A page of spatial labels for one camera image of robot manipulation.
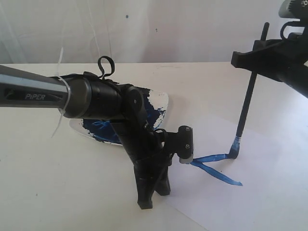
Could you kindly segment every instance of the white paper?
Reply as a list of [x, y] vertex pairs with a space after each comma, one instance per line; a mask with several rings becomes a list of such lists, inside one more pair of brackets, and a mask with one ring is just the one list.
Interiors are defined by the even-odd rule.
[[[194, 122], [194, 158], [228, 153], [236, 125], [218, 117]], [[279, 156], [279, 145], [244, 130], [236, 160], [205, 163], [243, 186], [220, 181], [174, 159], [169, 171], [168, 204], [210, 231], [251, 230]]]

